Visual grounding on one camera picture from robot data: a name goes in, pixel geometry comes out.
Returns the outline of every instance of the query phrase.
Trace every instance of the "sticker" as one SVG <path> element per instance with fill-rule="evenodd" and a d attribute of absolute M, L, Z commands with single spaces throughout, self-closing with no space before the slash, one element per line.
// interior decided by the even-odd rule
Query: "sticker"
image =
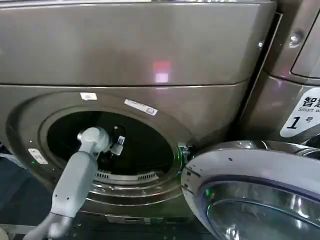
<path fill-rule="evenodd" d="M 126 138 L 124 136 L 119 136 L 117 143 L 120 144 L 120 145 L 123 145 L 124 142 L 125 142 L 125 139 Z"/>
<path fill-rule="evenodd" d="M 39 163 L 43 165 L 47 165 L 47 160 L 41 155 L 40 151 L 36 148 L 29 148 L 29 153 L 32 155 L 32 157 Z"/>
<path fill-rule="evenodd" d="M 280 136 L 291 138 L 320 124 L 320 87 L 306 91 L 283 125 Z"/>
<path fill-rule="evenodd" d="M 142 104 L 142 103 L 138 103 L 138 102 L 136 102 L 136 101 L 132 101 L 132 100 L 129 100 L 129 99 L 126 99 L 126 100 L 124 101 L 124 104 L 126 104 L 126 105 L 128 105 L 128 106 L 130 106 L 130 107 L 133 107 L 133 108 L 135 108 L 135 109 L 138 109 L 138 110 L 140 110 L 140 111 L 142 111 L 142 112 L 145 112 L 145 113 L 147 113 L 147 114 L 150 114 L 150 115 L 152 115 L 152 116 L 156 115 L 157 112 L 158 112 L 157 109 L 154 109 L 154 108 L 152 108 L 152 107 L 150 107 L 150 106 L 147 106 L 147 105 L 144 105 L 144 104 Z"/>
<path fill-rule="evenodd" d="M 94 92 L 80 92 L 80 96 L 85 101 L 98 100 L 97 94 L 95 94 Z"/>

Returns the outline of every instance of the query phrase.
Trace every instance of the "door glass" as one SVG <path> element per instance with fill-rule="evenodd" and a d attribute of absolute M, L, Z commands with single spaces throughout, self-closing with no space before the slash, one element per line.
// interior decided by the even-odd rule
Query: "door glass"
<path fill-rule="evenodd" d="M 213 230 L 226 240 L 315 240 L 320 204 L 277 188 L 245 182 L 221 183 L 204 194 Z"/>

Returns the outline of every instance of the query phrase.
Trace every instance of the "front-loading washer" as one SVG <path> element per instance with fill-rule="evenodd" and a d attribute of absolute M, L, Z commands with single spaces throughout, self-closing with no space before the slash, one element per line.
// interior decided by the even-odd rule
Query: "front-loading washer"
<path fill-rule="evenodd" d="M 188 154 L 223 141 L 276 3 L 8 1 L 0 4 L 0 139 L 48 188 L 103 127 L 82 211 L 110 221 L 192 216 L 180 174 Z"/>

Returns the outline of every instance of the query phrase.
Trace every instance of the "green light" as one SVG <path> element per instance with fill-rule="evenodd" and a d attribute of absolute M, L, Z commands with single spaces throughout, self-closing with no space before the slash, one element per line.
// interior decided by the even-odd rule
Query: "green light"
<path fill-rule="evenodd" d="M 207 189 L 205 190 L 205 195 L 206 195 L 207 197 L 209 197 L 209 196 L 211 195 L 210 188 L 207 188 Z"/>

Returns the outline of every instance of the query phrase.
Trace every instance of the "washer door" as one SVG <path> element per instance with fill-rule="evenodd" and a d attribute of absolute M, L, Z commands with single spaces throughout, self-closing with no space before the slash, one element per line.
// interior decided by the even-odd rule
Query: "washer door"
<path fill-rule="evenodd" d="M 260 141 L 264 149 L 244 142 L 186 165 L 181 186 L 193 213 L 219 240 L 318 239 L 320 161 L 311 157 L 320 150 L 279 143 L 280 152 L 269 147 L 275 142 Z"/>

